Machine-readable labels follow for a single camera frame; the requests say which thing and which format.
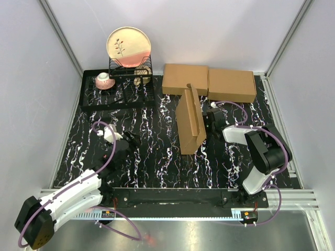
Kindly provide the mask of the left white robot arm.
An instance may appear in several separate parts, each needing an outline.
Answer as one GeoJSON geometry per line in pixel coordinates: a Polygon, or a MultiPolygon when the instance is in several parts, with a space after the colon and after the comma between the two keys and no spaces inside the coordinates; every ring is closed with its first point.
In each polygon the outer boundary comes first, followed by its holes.
{"type": "Polygon", "coordinates": [[[117,172],[141,140],[129,131],[122,135],[114,132],[111,137],[116,139],[112,152],[98,159],[78,178],[40,199],[31,196],[25,200],[14,224],[20,233],[20,248],[25,247],[23,240],[33,250],[42,247],[58,228],[83,210],[120,203],[113,194],[113,187],[119,181],[117,172]]]}

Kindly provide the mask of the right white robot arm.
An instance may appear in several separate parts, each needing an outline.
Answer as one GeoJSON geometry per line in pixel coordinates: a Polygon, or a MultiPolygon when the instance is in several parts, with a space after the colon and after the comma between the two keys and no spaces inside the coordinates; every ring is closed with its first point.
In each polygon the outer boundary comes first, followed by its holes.
{"type": "Polygon", "coordinates": [[[233,198],[243,207],[250,207],[265,190],[270,179],[286,169],[292,152],[277,127],[270,123],[262,127],[226,124],[219,108],[203,112],[206,132],[216,139],[246,145],[253,167],[233,198]]]}

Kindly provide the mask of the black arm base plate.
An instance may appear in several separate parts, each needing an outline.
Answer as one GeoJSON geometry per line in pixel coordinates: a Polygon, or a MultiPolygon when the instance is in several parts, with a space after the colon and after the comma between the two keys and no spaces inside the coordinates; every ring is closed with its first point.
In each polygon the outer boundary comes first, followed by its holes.
{"type": "Polygon", "coordinates": [[[102,205],[116,203],[117,208],[139,204],[209,204],[224,208],[269,207],[265,192],[246,195],[236,189],[205,188],[112,188],[102,192],[102,205]]]}

